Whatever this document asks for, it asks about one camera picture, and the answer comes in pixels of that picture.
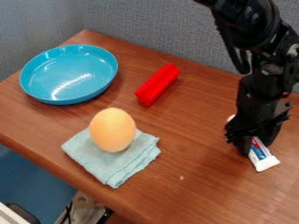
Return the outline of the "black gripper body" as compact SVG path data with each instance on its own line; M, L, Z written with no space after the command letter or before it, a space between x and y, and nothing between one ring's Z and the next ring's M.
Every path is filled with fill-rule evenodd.
M233 143L235 130L249 130L261 139L263 128L271 121L289 119L291 103L281 102L283 98L281 82L274 75L251 74L242 78L238 84L238 113L226 124L229 143Z

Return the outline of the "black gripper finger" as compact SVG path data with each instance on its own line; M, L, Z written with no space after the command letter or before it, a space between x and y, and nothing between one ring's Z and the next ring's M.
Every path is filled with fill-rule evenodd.
M283 120L275 120L271 121L263 128L261 140L265 144L265 146L270 146L273 142L277 140L277 136L281 132L282 126L285 121Z
M251 131L246 129L237 129L234 131L234 140L233 143L237 146L239 152L247 156L250 149L251 149L251 144L253 144L253 138L254 134Z

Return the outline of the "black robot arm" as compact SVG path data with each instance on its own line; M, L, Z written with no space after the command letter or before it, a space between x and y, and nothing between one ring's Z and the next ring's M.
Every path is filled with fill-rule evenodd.
M299 84L299 33L281 18L274 0L193 0L210 8L233 64L238 84L234 118L226 138L243 155L253 140L271 145L290 119L289 97Z

